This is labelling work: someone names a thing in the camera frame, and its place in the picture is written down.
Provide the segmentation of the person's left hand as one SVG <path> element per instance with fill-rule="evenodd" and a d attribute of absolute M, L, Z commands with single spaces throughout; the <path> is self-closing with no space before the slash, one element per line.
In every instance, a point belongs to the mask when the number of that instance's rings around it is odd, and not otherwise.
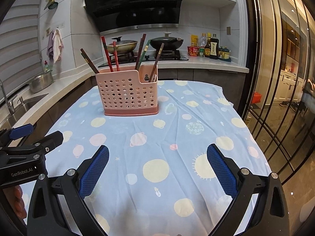
<path fill-rule="evenodd" d="M 16 212 L 16 215 L 20 219 L 25 219 L 27 217 L 26 209 L 25 209 L 25 203 L 23 201 L 22 195 L 22 189 L 21 187 L 14 186 L 13 188 L 13 204 L 14 204 L 14 210 Z"/>

